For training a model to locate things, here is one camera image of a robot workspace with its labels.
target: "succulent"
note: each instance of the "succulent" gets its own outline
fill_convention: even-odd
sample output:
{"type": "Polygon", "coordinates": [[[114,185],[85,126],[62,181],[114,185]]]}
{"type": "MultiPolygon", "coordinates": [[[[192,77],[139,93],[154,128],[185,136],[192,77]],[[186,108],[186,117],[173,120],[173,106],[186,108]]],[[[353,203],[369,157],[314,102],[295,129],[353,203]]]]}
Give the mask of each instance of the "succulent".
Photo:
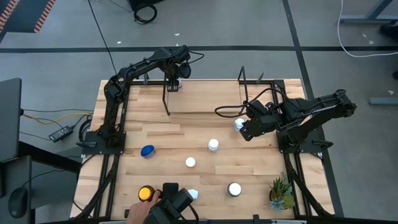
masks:
{"type": "Polygon", "coordinates": [[[275,198],[274,200],[269,202],[269,206],[271,206],[271,208],[274,209],[276,212],[282,212],[282,209],[284,208],[284,201],[275,198]]]}
{"type": "Polygon", "coordinates": [[[271,201],[269,205],[276,212],[281,212],[282,209],[293,208],[294,198],[292,196],[292,186],[287,180],[287,176],[282,173],[282,177],[274,180],[274,185],[271,188],[271,201]]]}
{"type": "Polygon", "coordinates": [[[284,207],[285,208],[293,208],[294,207],[294,199],[291,194],[283,196],[284,199],[284,207]]]}

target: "computer mouse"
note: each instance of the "computer mouse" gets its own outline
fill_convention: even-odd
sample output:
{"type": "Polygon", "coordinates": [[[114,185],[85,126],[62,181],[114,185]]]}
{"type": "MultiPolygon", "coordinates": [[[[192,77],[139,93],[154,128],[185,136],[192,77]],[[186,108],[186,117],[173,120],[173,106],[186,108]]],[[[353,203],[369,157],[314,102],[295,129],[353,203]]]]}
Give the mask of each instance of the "computer mouse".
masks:
{"type": "Polygon", "coordinates": [[[27,190],[25,187],[15,189],[8,199],[8,212],[14,218],[23,217],[27,210],[27,190]]]}

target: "wooden tabletop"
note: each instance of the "wooden tabletop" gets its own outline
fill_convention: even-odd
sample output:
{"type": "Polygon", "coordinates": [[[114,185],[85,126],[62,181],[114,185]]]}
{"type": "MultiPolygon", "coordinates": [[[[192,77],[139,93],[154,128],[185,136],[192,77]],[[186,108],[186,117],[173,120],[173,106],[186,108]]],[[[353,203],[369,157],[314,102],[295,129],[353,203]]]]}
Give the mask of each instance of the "wooden tabletop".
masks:
{"type": "MultiPolygon", "coordinates": [[[[299,79],[284,81],[290,98],[304,98],[299,79]]],[[[103,123],[106,82],[102,81],[99,88],[92,129],[103,123]]],[[[264,88],[264,85],[248,85],[249,99],[264,88]]],[[[214,114],[217,106],[239,105],[243,98],[244,88],[236,80],[184,80],[179,92],[167,95],[171,112],[167,116],[162,103],[162,86],[132,86],[124,127],[126,149],[119,162],[111,218],[124,219],[124,210],[139,201],[137,191],[143,185],[161,189],[164,182],[177,182],[180,187],[198,190],[198,199],[192,205],[201,219],[252,219],[253,214],[263,219],[293,218],[292,209],[276,213],[269,206],[269,186],[285,172],[276,133],[247,142],[234,130],[234,119],[214,114]],[[216,153],[208,150],[210,139],[220,143],[216,153]],[[141,148],[147,144],[153,144],[156,149],[151,159],[140,155],[141,148]],[[185,165],[188,157],[195,158],[194,168],[185,165]],[[226,195],[226,186],[231,182],[242,187],[237,198],[226,195]]],[[[264,93],[259,100],[263,104],[272,101],[271,92],[264,93]]],[[[307,187],[325,210],[333,213],[321,160],[311,154],[300,157],[307,187]]],[[[80,171],[75,202],[81,207],[98,188],[102,160],[103,156],[97,155],[80,171]]],[[[104,215],[107,197],[108,190],[104,193],[101,215],[104,215]]],[[[299,190],[297,197],[300,213],[304,214],[299,190]]],[[[71,217],[79,212],[73,206],[71,217]]],[[[193,219],[189,209],[183,214],[193,219]]]]}

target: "gray floor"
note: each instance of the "gray floor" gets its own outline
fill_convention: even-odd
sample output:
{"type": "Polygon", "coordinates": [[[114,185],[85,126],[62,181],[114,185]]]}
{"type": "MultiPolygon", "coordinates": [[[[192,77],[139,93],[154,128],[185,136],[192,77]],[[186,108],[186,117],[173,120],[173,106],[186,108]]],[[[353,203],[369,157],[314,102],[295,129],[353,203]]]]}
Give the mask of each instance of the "gray floor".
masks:
{"type": "MultiPolygon", "coordinates": [[[[127,7],[125,0],[114,1],[127,7]]],[[[364,14],[375,2],[345,0],[344,13],[364,14]]],[[[166,0],[156,5],[158,18],[146,26],[137,25],[130,14],[106,0],[92,3],[110,47],[293,45],[281,0],[166,0]]],[[[290,0],[289,4],[301,46],[338,46],[336,25],[340,1],[290,0]]],[[[383,14],[394,14],[397,7],[394,1],[383,14]]],[[[378,27],[343,24],[341,39],[350,46],[397,45],[381,36],[378,27]]],[[[39,34],[7,33],[0,43],[0,48],[16,47],[103,47],[103,43],[87,1],[58,0],[39,34]]],[[[301,78],[294,52],[203,53],[205,58],[192,65],[192,78],[235,78],[242,65],[251,78],[262,72],[264,78],[301,78]]],[[[303,54],[315,96],[344,88],[358,105],[351,118],[323,126],[327,140],[335,143],[330,155],[346,217],[398,220],[395,190],[398,152],[394,142],[398,108],[368,105],[371,96],[389,97],[389,90],[394,92],[392,97],[398,94],[398,81],[391,77],[398,70],[398,56],[352,58],[344,52],[303,54]]],[[[112,55],[116,68],[120,68],[150,52],[112,55]]],[[[100,80],[113,73],[107,53],[0,54],[0,68],[0,80],[22,78],[22,107],[38,110],[93,109],[100,80]]],[[[149,75],[160,78],[162,74],[153,71],[149,75]]],[[[62,114],[33,113],[50,119],[62,114]]],[[[71,118],[62,124],[73,124],[76,120],[71,118]]],[[[28,133],[47,136],[56,129],[21,119],[21,130],[28,133]]],[[[56,144],[25,135],[21,139],[60,152],[73,147],[77,136],[74,133],[56,144]]],[[[70,182],[66,187],[73,191],[75,184],[70,182]]],[[[69,195],[63,203],[42,207],[37,213],[38,221],[66,219],[71,199],[69,195]]]]}

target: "power adapter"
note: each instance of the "power adapter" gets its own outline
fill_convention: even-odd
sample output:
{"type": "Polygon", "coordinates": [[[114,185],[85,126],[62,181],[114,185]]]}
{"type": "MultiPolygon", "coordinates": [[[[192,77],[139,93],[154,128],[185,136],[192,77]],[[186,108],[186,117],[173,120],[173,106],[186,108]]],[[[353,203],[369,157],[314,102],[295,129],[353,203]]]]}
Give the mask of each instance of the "power adapter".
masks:
{"type": "Polygon", "coordinates": [[[65,126],[62,129],[59,129],[58,131],[52,133],[49,135],[49,138],[53,141],[53,142],[57,142],[59,140],[64,139],[66,136],[70,135],[73,132],[72,128],[70,128],[69,126],[65,126]]]}

